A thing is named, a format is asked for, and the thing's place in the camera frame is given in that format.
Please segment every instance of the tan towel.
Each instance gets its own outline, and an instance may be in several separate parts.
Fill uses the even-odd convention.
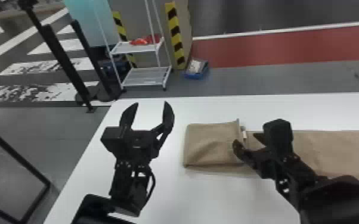
[[[353,175],[359,178],[359,130],[294,131],[293,147],[303,161],[318,174]],[[242,141],[239,121],[221,124],[191,124],[185,133],[184,166],[206,171],[251,175],[232,151],[232,142]],[[247,133],[247,148],[263,147]]]

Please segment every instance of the white table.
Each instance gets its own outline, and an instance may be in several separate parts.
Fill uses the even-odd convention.
[[[183,140],[189,123],[239,118],[249,130],[261,130],[265,122],[282,118],[295,130],[359,129],[359,93],[120,99],[106,114],[45,223],[70,223],[86,194],[108,196],[115,157],[100,142],[104,129],[117,126],[122,111],[134,102],[140,106],[133,128],[151,129],[161,122],[164,100],[174,110],[174,129],[159,157],[151,162],[157,185],[141,216],[117,215],[131,222],[299,223],[298,213],[275,191],[273,181],[207,175],[183,168]]]

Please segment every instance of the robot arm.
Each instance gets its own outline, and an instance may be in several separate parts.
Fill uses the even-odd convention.
[[[149,166],[174,126],[174,113],[165,102],[163,122],[152,130],[132,130],[138,103],[128,107],[121,116],[118,127],[105,129],[101,141],[116,157],[115,172],[110,198],[88,194],[76,213],[73,222],[80,223],[126,223],[112,217],[112,213],[138,217],[147,204],[156,178]]]
[[[293,152],[289,122],[263,125],[254,137],[265,145],[252,151],[235,140],[235,155],[263,179],[272,179],[276,190],[298,211],[302,224],[359,223],[359,180],[353,176],[329,179],[318,176]]]

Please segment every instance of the red wall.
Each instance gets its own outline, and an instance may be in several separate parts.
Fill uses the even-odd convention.
[[[359,26],[194,41],[211,67],[359,60]]]

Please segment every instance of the black and yellow striped pole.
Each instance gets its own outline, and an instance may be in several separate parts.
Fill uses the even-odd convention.
[[[175,8],[174,2],[166,3],[165,5],[168,16],[168,28],[171,34],[171,44],[174,48],[174,58],[177,62],[177,69],[182,70],[185,69],[186,60],[177,9]]]
[[[120,35],[121,40],[128,41],[128,38],[126,36],[126,31],[125,31],[124,25],[121,20],[120,12],[118,12],[118,11],[113,12],[113,18],[114,18],[114,22],[117,25],[117,31],[118,31],[118,34]],[[128,57],[128,60],[131,62],[132,66],[134,68],[137,68],[138,66],[137,66],[137,61],[135,59],[135,56],[133,54],[127,54],[126,56]]]

